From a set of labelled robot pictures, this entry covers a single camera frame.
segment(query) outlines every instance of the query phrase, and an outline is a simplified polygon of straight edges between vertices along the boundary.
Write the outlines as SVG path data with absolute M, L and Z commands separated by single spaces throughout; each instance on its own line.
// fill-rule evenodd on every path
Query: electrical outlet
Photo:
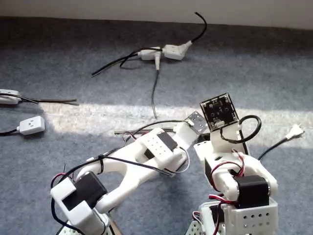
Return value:
M 45 130 L 45 120 L 41 116 L 32 117 L 20 122 L 18 131 L 22 135 L 31 135 Z
M 179 46 L 176 45 L 166 45 L 163 48 L 164 56 L 169 59 L 181 60 L 184 55 L 179 50 Z
M 18 91 L 0 89 L 0 104 L 18 104 L 21 100 L 20 98 L 13 96 L 1 95 L 1 93 L 20 94 Z

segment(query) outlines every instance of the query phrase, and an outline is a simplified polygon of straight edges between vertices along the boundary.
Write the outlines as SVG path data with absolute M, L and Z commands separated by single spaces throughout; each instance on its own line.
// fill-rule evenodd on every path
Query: white plug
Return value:
M 298 138 L 304 133 L 304 130 L 301 128 L 301 124 L 293 125 L 288 134 L 286 134 L 286 138 L 290 140 L 291 138 Z
M 166 58 L 173 60 L 182 60 L 188 50 L 192 45 L 191 41 L 188 41 L 185 44 L 176 46 L 176 45 L 165 45 L 163 48 L 163 54 Z
M 1 95 L 1 93 L 20 95 L 18 91 L 0 89 L 0 104 L 18 104 L 21 100 L 13 96 Z
M 138 52 L 138 57 L 142 60 L 154 60 L 155 56 L 159 54 L 156 50 L 141 50 Z
M 20 122 L 17 132 L 22 135 L 31 135 L 45 130 L 45 120 L 41 116 L 32 117 Z

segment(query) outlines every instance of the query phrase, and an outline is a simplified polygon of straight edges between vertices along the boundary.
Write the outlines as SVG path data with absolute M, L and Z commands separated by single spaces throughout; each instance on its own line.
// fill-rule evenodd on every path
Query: circuit board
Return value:
M 201 102 L 200 106 L 210 132 L 239 121 L 228 93 Z

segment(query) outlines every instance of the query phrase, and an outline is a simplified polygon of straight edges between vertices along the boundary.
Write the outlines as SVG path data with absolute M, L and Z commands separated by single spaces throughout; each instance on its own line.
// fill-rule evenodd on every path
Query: white wire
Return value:
M 187 152 L 186 149 L 184 149 L 184 148 L 182 148 L 182 147 L 179 147 L 179 148 L 182 149 L 182 150 L 186 153 L 186 155 L 187 155 L 187 160 L 188 160 L 188 165 L 185 167 L 184 170 L 181 170 L 181 171 L 171 171 L 171 170 L 166 169 L 167 171 L 169 171 L 169 172 L 171 172 L 171 173 L 174 173 L 174 174 L 183 173 L 183 172 L 185 172 L 186 170 L 188 170 L 188 168 L 189 168 L 189 166 L 190 166 L 190 156 L 189 156 L 189 153 Z
M 192 217 L 193 217 L 196 221 L 198 221 L 199 224 L 201 224 L 201 226 L 203 226 L 202 222 L 195 216 L 195 213 L 196 213 L 196 212 L 200 214 L 199 211 L 193 211 L 193 212 L 192 212 Z

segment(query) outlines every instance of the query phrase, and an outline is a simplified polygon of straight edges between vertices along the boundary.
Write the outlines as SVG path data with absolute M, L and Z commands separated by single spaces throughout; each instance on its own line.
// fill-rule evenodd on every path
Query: power plug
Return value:
M 18 104 L 21 101 L 20 98 L 1 95 L 1 93 L 20 95 L 18 91 L 0 89 L 0 104 Z
M 31 135 L 45 130 L 45 120 L 41 116 L 32 117 L 20 122 L 17 131 L 22 135 Z
M 165 45 L 162 49 L 163 54 L 166 58 L 173 60 L 182 60 L 188 50 L 188 48 L 192 45 L 191 41 L 188 41 L 185 44 L 176 46 L 176 45 Z
M 156 54 L 160 53 L 156 50 L 141 50 L 138 52 L 138 57 L 142 60 L 154 60 Z

